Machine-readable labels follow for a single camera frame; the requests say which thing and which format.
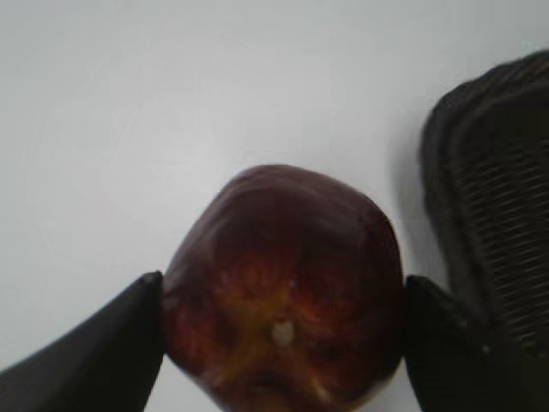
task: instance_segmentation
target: apple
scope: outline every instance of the apple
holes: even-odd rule
[[[165,273],[166,352],[232,412],[356,409],[402,352],[395,234],[364,194],[320,173],[231,180]]]

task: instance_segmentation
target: white surface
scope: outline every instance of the white surface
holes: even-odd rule
[[[546,44],[549,2],[0,0],[0,368],[165,270],[231,176],[278,162],[371,196],[443,282],[419,131]],[[166,360],[147,411],[216,411]],[[406,372],[362,410],[418,410]]]

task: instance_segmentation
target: woven texture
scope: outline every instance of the woven texture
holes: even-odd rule
[[[549,52],[445,95],[421,150],[455,295],[530,354],[549,350]]]

